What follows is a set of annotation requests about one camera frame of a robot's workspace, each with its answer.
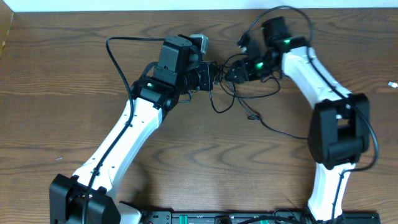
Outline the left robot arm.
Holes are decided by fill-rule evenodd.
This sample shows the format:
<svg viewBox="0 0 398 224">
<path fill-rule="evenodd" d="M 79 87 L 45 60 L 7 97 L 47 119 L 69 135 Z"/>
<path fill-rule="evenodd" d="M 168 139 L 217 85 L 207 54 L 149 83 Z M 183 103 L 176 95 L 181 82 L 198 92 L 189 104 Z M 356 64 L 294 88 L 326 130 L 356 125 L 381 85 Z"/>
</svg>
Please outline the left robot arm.
<svg viewBox="0 0 398 224">
<path fill-rule="evenodd" d="M 142 212 L 115 203 L 124 175 L 147 138 L 179 103 L 180 95 L 210 91 L 215 65 L 204 61 L 203 34 L 169 35 L 158 61 L 128 84 L 129 99 L 118 122 L 94 154 L 71 177 L 57 175 L 49 188 L 51 223 L 139 223 Z"/>
</svg>

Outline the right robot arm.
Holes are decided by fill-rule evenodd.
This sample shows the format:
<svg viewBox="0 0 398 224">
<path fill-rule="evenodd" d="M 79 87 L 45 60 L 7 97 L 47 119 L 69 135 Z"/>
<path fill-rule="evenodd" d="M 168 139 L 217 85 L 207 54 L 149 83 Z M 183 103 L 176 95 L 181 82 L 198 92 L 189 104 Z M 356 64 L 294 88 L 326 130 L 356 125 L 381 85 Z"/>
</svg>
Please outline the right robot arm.
<svg viewBox="0 0 398 224">
<path fill-rule="evenodd" d="M 342 200 L 350 173 L 357 171 L 369 147 L 369 101 L 340 85 L 320 63 L 309 40 L 292 36 L 283 17 L 262 23 L 266 52 L 250 32 L 238 46 L 247 55 L 235 61 L 225 79 L 242 84 L 280 70 L 298 86 L 313 113 L 307 137 L 316 162 L 315 180 L 307 208 L 312 219 L 334 222 L 343 213 Z"/>
</svg>

